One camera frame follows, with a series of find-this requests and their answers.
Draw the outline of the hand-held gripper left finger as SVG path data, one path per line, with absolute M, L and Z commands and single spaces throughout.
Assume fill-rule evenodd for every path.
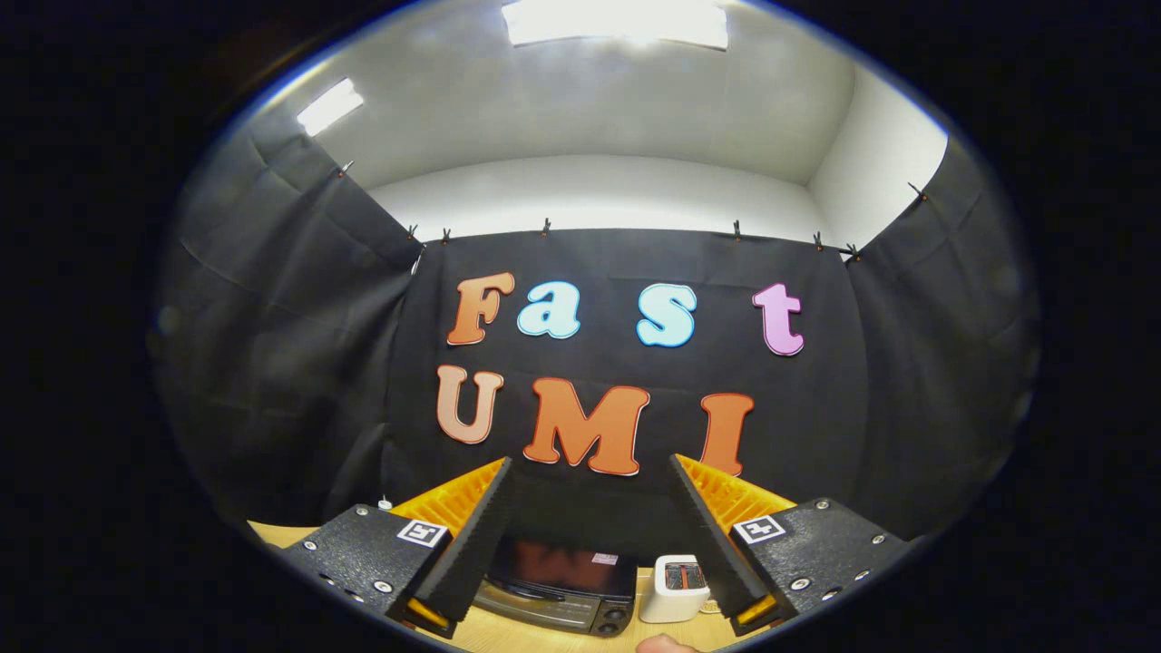
M 450 639 L 513 508 L 513 462 L 503 455 L 391 509 L 354 504 L 275 553 L 370 619 Z

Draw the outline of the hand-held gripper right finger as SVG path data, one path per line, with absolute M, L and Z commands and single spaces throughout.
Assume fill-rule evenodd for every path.
M 735 636 L 853 598 L 913 553 L 830 497 L 792 502 L 688 455 L 670 455 L 688 548 Z

